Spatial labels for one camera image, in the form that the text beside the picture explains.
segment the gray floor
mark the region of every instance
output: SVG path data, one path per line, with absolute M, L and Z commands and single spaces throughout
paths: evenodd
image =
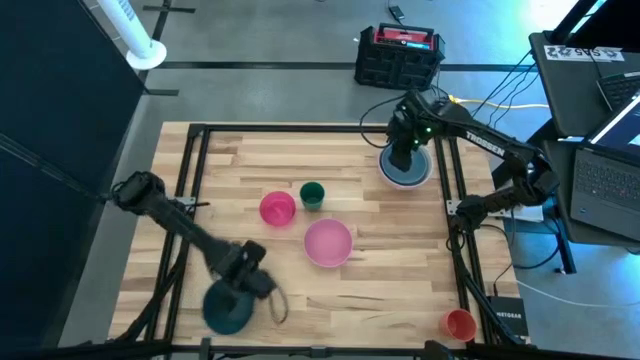
M 95 0 L 86 0 L 89 6 Z M 131 0 L 151 32 L 157 13 Z M 517 62 L 528 50 L 527 35 L 553 28 L 575 0 L 392 0 L 406 24 L 434 27 L 447 42 L 447 63 Z M 359 31 L 391 22 L 386 0 L 174 0 L 196 14 L 169 15 L 162 42 L 170 60 L 183 61 L 354 61 Z M 126 45 L 98 20 L 121 51 Z M 484 98 L 504 73 L 445 72 L 440 86 L 456 97 Z M 133 120 L 117 179 L 149 169 L 164 121 L 353 122 L 373 104 L 398 92 L 361 87 L 352 71 L 154 70 L 147 85 L 179 89 L 180 96 L 143 97 Z M 502 100 L 505 94 L 498 96 Z M 518 104 L 544 103 L 539 81 Z M 367 121 L 385 122 L 391 107 Z M 489 120 L 491 109 L 478 118 Z M 526 139 L 546 119 L 546 109 L 514 110 L 498 128 Z M 61 345 L 106 339 L 135 227 L 134 217 L 108 208 L 99 228 Z M 518 234 L 514 261 L 535 263 L 554 248 L 550 235 Z M 625 304 L 640 300 L 640 257 L 624 249 L 572 244 L 579 273 L 555 274 L 558 258 L 518 279 L 556 296 L 586 303 Z M 533 342 L 541 348 L 640 358 L 640 307 L 597 309 L 567 305 L 521 287 Z

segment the red cup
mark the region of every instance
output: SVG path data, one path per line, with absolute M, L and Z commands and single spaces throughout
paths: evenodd
M 287 225 L 295 213 L 296 202 L 283 191 L 269 193 L 260 202 L 260 216 L 269 225 Z
M 467 342 L 476 337 L 478 325 L 470 312 L 455 309 L 440 318 L 440 331 L 454 339 Z

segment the black toolbox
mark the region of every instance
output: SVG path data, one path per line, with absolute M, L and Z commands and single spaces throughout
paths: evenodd
M 381 23 L 360 33 L 356 81 L 388 89 L 429 89 L 444 60 L 444 41 L 433 29 Z

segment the laptop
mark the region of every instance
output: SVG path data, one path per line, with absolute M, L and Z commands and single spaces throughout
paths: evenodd
M 571 218 L 640 241 L 640 93 L 576 150 Z

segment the wooden table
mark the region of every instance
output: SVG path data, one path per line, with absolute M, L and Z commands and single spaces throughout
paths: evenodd
M 175 191 L 188 127 L 165 123 L 162 129 L 152 171 L 164 179 L 167 194 Z M 377 143 L 385 140 L 382 134 L 370 137 Z M 428 148 L 437 165 L 433 144 Z M 486 152 L 463 140 L 459 148 L 468 193 L 492 192 Z M 185 194 L 190 193 L 198 149 L 196 143 Z M 438 330 L 440 317 L 459 307 L 451 254 L 445 248 L 448 230 L 438 170 L 420 189 L 397 191 L 378 174 L 378 152 L 356 133 L 211 133 L 199 198 L 211 206 L 199 208 L 195 221 L 218 237 L 252 239 L 265 246 L 268 254 L 261 268 L 279 282 L 290 306 L 288 320 L 276 325 L 267 302 L 258 302 L 240 333 L 215 335 L 214 345 L 421 348 L 434 339 L 464 347 Z M 455 190 L 446 142 L 445 152 Z M 298 192 L 307 181 L 325 187 L 322 212 L 305 212 L 300 203 Z M 264 224 L 258 213 L 262 197 L 274 190 L 290 193 L 298 206 L 293 224 L 284 229 Z M 313 265 L 302 245 L 307 227 L 329 217 L 344 222 L 354 237 L 352 256 L 335 269 Z M 495 220 L 487 223 L 502 226 Z M 110 336 L 122 333 L 150 299 L 164 234 L 150 219 L 138 221 Z M 511 261 L 509 250 L 495 229 L 480 229 L 476 238 L 485 288 L 491 293 L 491 283 Z M 199 344 L 202 337 L 214 335 L 201 316 L 211 284 L 202 254 L 190 251 L 174 343 Z M 513 270 L 501 277 L 498 288 L 501 295 L 519 296 Z M 469 299 L 479 324 L 470 294 Z M 159 326 L 164 328 L 165 322 L 161 316 Z M 476 341 L 482 341 L 480 330 Z

